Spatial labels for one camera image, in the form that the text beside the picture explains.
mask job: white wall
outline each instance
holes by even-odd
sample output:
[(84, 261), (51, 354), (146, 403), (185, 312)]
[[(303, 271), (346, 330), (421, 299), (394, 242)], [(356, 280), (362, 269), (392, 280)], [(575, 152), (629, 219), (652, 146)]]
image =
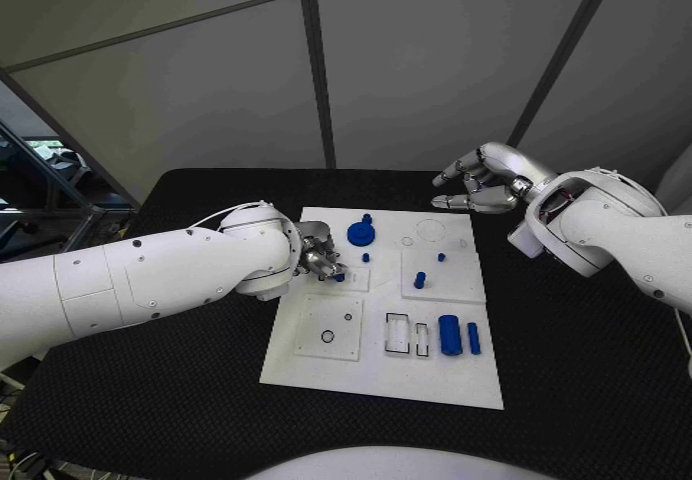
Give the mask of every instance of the white wall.
[(603, 2), (519, 145), (656, 186), (692, 143), (692, 2)]
[(325, 167), (300, 0), (13, 78), (140, 202), (176, 168)]
[(0, 120), (22, 137), (55, 137), (56, 134), (12, 90), (0, 82)]
[(320, 0), (339, 168), (436, 170), (505, 142), (580, 0)]
[(26, 62), (244, 0), (3, 1), (0, 66)]

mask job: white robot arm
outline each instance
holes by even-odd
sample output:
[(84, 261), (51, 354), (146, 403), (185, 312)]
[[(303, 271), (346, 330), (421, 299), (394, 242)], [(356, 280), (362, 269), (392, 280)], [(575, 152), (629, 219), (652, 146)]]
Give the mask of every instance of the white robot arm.
[(503, 213), (529, 206), (509, 241), (535, 258), (544, 251), (590, 277), (613, 260), (639, 289), (692, 313), (692, 216), (668, 216), (630, 179), (599, 168), (558, 175), (512, 147), (489, 143), (433, 180), (464, 174), (469, 195), (440, 196), (440, 208)]
[(98, 332), (219, 300), (270, 300), (299, 272), (342, 273), (329, 226), (294, 224), (271, 204), (231, 211), (216, 231), (149, 235), (0, 265), (0, 370)]

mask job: circular hole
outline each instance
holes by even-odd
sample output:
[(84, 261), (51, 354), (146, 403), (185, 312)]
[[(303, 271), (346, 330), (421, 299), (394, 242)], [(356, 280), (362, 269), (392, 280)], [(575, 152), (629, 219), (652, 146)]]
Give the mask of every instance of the circular hole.
[(335, 332), (332, 330), (325, 330), (322, 332), (322, 341), (325, 343), (332, 343), (335, 341)]

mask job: small blue piece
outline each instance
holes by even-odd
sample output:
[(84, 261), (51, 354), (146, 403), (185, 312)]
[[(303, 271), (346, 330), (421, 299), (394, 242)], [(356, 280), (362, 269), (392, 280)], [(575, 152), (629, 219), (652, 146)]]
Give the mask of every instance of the small blue piece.
[(444, 355), (462, 355), (462, 333), (459, 332), (459, 318), (456, 315), (440, 317), (440, 347)]
[(420, 290), (424, 285), (426, 285), (426, 273), (418, 272), (418, 274), (415, 275), (414, 287)]
[(372, 228), (369, 213), (364, 215), (364, 220), (349, 227), (346, 238), (356, 247), (365, 247), (375, 240), (375, 228)]
[(480, 355), (479, 326), (469, 324), (469, 343), (472, 344), (472, 353)]

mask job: black mat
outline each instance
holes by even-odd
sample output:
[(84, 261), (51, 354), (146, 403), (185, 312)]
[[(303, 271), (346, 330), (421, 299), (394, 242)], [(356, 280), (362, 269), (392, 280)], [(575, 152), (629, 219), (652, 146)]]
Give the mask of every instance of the black mat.
[[(130, 236), (185, 228), (260, 199), (294, 220), (303, 206), (433, 211), (444, 190), (431, 178), (179, 170)], [(232, 293), (55, 348), (0, 436), (153, 478), (240, 477), (372, 444), (470, 453), (560, 478), (691, 478), (692, 381), (672, 310), (617, 266), (584, 279), (548, 256), (528, 260), (506, 241), (521, 214), (473, 215), (505, 411), (261, 385), (278, 300)]]

